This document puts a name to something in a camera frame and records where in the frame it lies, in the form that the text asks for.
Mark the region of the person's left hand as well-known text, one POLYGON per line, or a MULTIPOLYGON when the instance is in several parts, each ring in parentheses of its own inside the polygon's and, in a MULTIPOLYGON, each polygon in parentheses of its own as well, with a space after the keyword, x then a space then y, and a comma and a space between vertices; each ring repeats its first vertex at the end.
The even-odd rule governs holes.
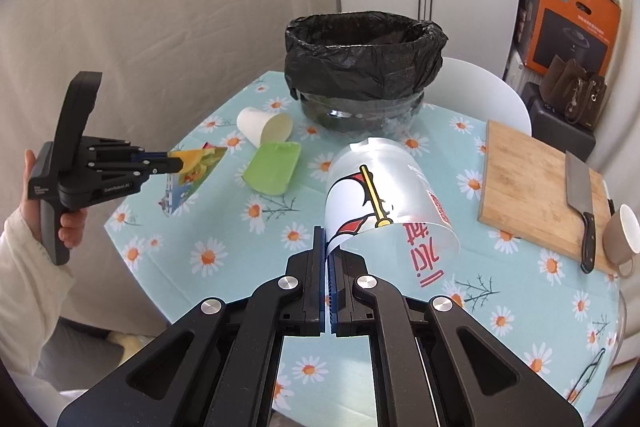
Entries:
MULTIPOLYGON (((23 196, 20 204, 20 213, 32 231, 32 236, 39 243, 42 242, 40 227, 40 202, 28 198, 28 180, 36 163, 36 156, 32 150, 25 150, 23 173, 23 196)), ((70 249, 76 248, 82 242, 85 234, 88 210, 81 209, 75 212, 64 213, 61 218, 61 228, 58 238, 70 249)))

